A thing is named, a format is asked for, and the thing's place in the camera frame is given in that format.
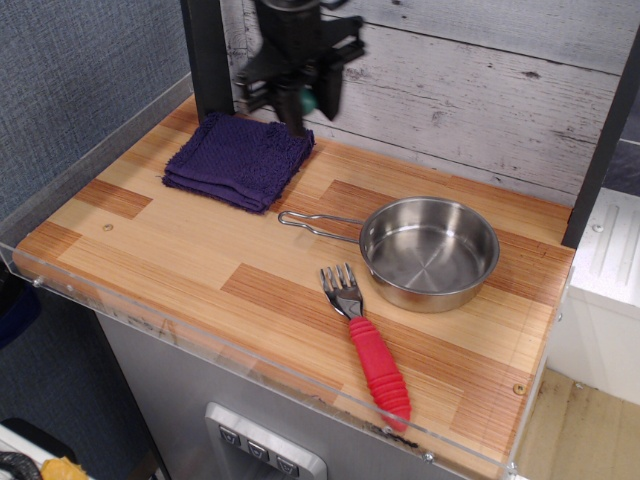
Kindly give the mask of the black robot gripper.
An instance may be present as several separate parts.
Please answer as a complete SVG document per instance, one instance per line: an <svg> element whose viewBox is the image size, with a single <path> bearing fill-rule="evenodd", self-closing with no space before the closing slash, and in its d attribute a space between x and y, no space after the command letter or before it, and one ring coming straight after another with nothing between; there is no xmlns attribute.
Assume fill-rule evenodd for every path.
<svg viewBox="0 0 640 480"><path fill-rule="evenodd" d="M262 44L237 74L248 111L270 105L294 137L304 137L303 87L313 89L318 109L333 121L340 109L346 64L364 55L364 19L324 20L322 9L342 1L256 1Z"/></svg>

